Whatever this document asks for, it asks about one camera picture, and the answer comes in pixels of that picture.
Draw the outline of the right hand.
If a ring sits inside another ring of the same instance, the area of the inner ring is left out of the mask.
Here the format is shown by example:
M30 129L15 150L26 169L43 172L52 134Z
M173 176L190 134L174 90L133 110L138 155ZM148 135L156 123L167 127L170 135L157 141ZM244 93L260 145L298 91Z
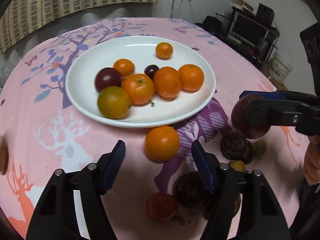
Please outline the right hand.
M320 181L320 149L319 135L310 137L304 157L304 176L309 184L316 185Z

